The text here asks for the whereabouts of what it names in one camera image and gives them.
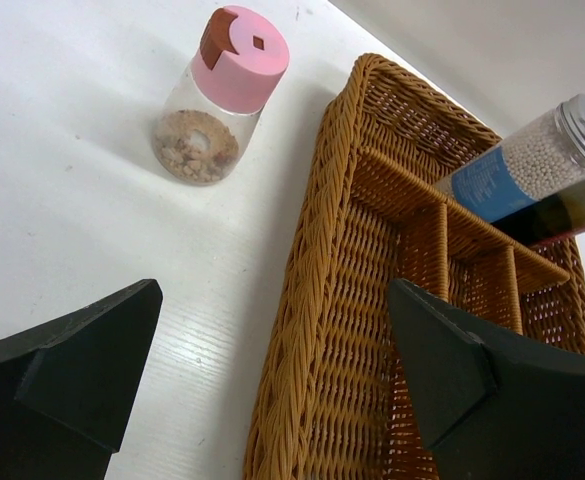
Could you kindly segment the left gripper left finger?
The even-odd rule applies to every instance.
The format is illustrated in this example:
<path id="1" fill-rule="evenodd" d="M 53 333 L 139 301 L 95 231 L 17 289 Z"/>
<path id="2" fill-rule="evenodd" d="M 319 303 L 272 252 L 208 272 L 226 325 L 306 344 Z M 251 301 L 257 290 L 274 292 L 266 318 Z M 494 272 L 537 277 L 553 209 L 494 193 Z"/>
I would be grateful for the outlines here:
<path id="1" fill-rule="evenodd" d="M 102 479 L 161 310 L 144 279 L 0 340 L 0 479 Z"/>

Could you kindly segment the blue label silver cap jar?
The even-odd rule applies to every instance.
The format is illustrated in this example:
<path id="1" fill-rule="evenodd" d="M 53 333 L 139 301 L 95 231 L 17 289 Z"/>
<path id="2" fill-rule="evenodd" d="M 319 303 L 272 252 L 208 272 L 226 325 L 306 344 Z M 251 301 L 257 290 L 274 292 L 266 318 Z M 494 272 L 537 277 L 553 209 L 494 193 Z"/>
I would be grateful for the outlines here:
<path id="1" fill-rule="evenodd" d="M 585 180 L 585 94 L 561 102 L 434 187 L 494 223 Z"/>

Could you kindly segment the tall dark sauce bottle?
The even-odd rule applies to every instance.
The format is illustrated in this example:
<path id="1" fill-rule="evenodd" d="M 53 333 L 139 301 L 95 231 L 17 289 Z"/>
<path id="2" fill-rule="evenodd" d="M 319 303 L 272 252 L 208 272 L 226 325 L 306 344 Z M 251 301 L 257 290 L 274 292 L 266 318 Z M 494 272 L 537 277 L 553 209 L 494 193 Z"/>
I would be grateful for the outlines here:
<path id="1" fill-rule="evenodd" d="M 585 232 L 585 180 L 493 223 L 528 247 Z"/>

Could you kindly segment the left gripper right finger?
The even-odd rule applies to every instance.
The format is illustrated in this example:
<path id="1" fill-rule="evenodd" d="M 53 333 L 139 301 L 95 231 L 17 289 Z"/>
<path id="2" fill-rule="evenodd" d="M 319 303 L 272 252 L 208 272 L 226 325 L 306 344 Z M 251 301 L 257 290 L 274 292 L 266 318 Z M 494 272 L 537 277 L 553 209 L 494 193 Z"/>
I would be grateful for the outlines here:
<path id="1" fill-rule="evenodd" d="M 418 430 L 443 479 L 585 479 L 585 355 L 404 280 L 388 288 Z"/>

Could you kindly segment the pink lid spice jar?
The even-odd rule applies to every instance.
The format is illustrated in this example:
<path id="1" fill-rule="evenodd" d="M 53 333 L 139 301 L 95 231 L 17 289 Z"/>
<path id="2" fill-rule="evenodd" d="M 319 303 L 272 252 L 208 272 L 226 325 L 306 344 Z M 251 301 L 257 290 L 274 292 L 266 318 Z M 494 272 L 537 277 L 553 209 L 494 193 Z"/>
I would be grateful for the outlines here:
<path id="1" fill-rule="evenodd" d="M 265 17 L 237 5 L 215 10 L 153 129 L 160 164 L 192 184 L 225 179 L 289 60 L 285 39 Z"/>

